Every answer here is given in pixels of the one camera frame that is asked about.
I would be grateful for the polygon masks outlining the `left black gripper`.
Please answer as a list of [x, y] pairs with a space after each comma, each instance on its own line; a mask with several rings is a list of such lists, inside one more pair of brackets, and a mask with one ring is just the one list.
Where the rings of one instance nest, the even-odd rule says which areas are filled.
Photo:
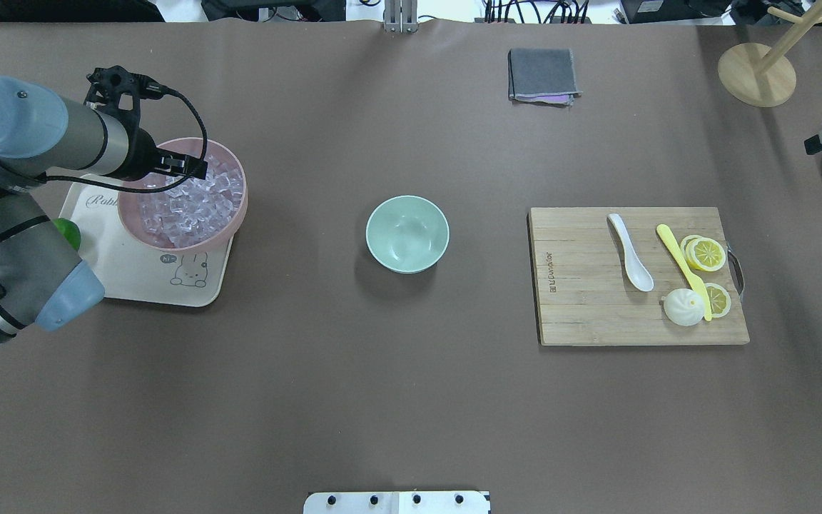
[[205, 179], [208, 163], [205, 160], [176, 153], [158, 151], [153, 137], [141, 128], [128, 133], [128, 155], [123, 161], [123, 180], [141, 180], [150, 173], [179, 178]]

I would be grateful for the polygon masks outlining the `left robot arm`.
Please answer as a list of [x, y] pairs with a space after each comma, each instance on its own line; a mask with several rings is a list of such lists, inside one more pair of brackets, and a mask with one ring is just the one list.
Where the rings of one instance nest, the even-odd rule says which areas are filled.
[[101, 302], [105, 288], [31, 195], [62, 180], [124, 192], [160, 173], [205, 178], [203, 156], [160, 149], [140, 127], [141, 101], [179, 91], [121, 66], [88, 75], [84, 101], [0, 76], [0, 345], [31, 325], [53, 331]]

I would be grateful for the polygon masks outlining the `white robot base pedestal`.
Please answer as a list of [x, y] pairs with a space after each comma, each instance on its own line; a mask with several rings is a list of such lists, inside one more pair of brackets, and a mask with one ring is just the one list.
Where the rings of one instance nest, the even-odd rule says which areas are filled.
[[317, 492], [303, 513], [492, 513], [492, 501], [477, 490]]

